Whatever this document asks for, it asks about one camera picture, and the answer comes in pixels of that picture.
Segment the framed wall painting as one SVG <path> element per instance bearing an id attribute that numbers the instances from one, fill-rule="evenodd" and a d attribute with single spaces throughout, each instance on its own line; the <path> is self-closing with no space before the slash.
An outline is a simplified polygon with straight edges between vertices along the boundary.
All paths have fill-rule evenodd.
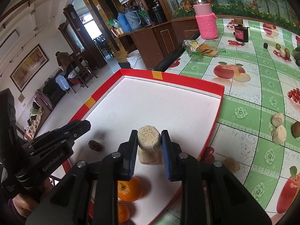
<path id="1" fill-rule="evenodd" d="M 44 50 L 38 44 L 28 55 L 19 63 L 10 75 L 10 78 L 19 92 L 23 92 L 32 78 L 49 61 Z"/>

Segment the small beige cake piece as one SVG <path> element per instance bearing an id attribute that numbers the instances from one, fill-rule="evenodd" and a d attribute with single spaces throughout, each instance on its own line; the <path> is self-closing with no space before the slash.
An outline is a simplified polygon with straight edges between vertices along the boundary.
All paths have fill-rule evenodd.
<path id="1" fill-rule="evenodd" d="M 223 165 L 233 174 L 240 170 L 240 164 L 232 157 L 228 157 L 222 161 Z"/>

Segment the wooden cabinet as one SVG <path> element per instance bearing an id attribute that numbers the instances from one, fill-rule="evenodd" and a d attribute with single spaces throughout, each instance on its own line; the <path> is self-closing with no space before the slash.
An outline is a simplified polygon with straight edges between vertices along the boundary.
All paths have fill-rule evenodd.
<path id="1" fill-rule="evenodd" d="M 181 18 L 151 25 L 137 31 L 123 34 L 120 40 L 127 52 L 139 50 L 148 69 L 154 69 L 174 50 L 183 45 L 184 40 L 199 36 L 195 18 Z"/>

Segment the pink knit-sleeved bottle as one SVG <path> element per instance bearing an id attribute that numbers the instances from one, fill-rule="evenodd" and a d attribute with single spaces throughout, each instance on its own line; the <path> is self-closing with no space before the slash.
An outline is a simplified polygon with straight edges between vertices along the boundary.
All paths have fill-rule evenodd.
<path id="1" fill-rule="evenodd" d="M 200 36 L 209 40 L 218 38 L 217 17 L 212 12 L 210 3 L 207 0 L 193 0 L 193 2 Z"/>

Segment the blue thermos jug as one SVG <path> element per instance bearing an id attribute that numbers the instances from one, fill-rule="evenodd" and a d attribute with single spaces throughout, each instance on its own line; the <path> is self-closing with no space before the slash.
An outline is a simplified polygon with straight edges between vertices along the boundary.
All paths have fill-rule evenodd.
<path id="1" fill-rule="evenodd" d="M 125 34 L 130 33 L 132 31 L 132 28 L 124 13 L 119 12 L 117 16 L 117 20 L 121 26 L 121 29 Z"/>

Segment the orange tangerine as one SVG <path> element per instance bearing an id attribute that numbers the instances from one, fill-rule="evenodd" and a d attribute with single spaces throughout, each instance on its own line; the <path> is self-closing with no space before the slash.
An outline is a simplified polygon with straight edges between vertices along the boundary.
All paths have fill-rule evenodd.
<path id="1" fill-rule="evenodd" d="M 118 201 L 117 210 L 119 224 L 123 224 L 130 218 L 130 210 L 124 202 Z"/>
<path id="2" fill-rule="evenodd" d="M 125 202 L 134 202 L 143 195 L 143 188 L 137 177 L 132 177 L 130 181 L 117 182 L 117 196 Z"/>

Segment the red white tray box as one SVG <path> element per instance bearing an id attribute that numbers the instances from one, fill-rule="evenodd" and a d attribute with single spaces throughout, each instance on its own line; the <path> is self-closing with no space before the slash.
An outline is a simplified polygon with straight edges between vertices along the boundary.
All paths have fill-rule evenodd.
<path id="1" fill-rule="evenodd" d="M 134 201 L 130 221 L 151 224 L 179 192 L 163 166 L 162 132 L 194 157 L 203 153 L 221 107 L 224 86 L 172 73 L 122 69 L 107 79 L 74 114 L 88 120 L 89 132 L 76 140 L 64 169 L 80 160 L 100 161 L 138 132 L 134 176 L 143 196 Z"/>

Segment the white plastic bucket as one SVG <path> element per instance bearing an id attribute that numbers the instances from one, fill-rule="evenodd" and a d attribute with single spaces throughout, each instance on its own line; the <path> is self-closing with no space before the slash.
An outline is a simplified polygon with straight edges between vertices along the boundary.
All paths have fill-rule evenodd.
<path id="1" fill-rule="evenodd" d="M 132 69 L 147 70 L 139 50 L 134 50 L 126 56 L 127 62 Z"/>

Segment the beige cake block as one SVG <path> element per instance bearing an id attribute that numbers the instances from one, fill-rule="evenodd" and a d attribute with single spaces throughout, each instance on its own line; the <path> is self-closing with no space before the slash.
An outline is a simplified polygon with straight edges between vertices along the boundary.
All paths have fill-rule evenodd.
<path id="1" fill-rule="evenodd" d="M 273 142 L 277 145 L 284 144 L 286 136 L 287 132 L 285 127 L 280 125 L 273 131 Z"/>
<path id="2" fill-rule="evenodd" d="M 271 118 L 271 123 L 274 127 L 279 127 L 284 123 L 284 114 L 283 113 L 275 113 Z"/>
<path id="3" fill-rule="evenodd" d="M 142 150 L 156 152 L 161 146 L 161 135 L 155 127 L 145 125 L 138 130 L 138 142 Z"/>
<path id="4" fill-rule="evenodd" d="M 158 165 L 161 163 L 161 150 L 156 152 L 146 152 L 138 148 L 138 158 L 143 165 Z"/>

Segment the red jujube date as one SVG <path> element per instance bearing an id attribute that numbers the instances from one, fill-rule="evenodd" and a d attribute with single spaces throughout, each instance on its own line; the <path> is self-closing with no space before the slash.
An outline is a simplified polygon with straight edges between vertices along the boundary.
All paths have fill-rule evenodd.
<path id="1" fill-rule="evenodd" d="M 104 146 L 95 140 L 90 140 L 88 146 L 91 150 L 101 152 L 104 150 Z"/>

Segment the black jar with cork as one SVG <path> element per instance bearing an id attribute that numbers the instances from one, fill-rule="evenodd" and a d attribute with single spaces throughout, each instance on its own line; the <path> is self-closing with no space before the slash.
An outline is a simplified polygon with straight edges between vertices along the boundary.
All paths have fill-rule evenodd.
<path id="1" fill-rule="evenodd" d="M 248 27 L 244 26 L 242 18 L 234 18 L 234 35 L 235 39 L 239 42 L 248 43 L 249 41 L 249 31 Z"/>

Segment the snack packets pile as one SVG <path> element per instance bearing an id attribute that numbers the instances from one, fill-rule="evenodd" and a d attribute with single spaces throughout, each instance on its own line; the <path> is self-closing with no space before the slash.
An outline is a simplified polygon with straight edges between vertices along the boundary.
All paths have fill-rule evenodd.
<path id="1" fill-rule="evenodd" d="M 192 59 L 202 59 L 204 56 L 215 57 L 218 51 L 205 43 L 200 44 L 197 40 L 184 40 L 184 48 Z"/>

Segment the person in dark jacket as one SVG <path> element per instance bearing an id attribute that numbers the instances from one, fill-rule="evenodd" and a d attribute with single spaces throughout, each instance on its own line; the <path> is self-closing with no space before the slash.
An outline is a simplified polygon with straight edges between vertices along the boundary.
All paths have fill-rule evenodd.
<path id="1" fill-rule="evenodd" d="M 68 52 L 58 51 L 55 53 L 55 56 L 59 68 L 67 74 L 70 74 L 74 70 L 74 67 L 76 67 L 73 57 Z"/>

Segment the brown longan fruit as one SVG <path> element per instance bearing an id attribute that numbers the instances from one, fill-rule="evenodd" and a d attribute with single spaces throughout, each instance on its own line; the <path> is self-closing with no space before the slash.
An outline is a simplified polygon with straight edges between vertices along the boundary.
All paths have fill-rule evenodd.
<path id="1" fill-rule="evenodd" d="M 292 135 L 295 137 L 295 138 L 299 138 L 300 137 L 300 122 L 299 121 L 296 121 L 292 127 L 291 127 L 291 132 L 292 132 Z"/>

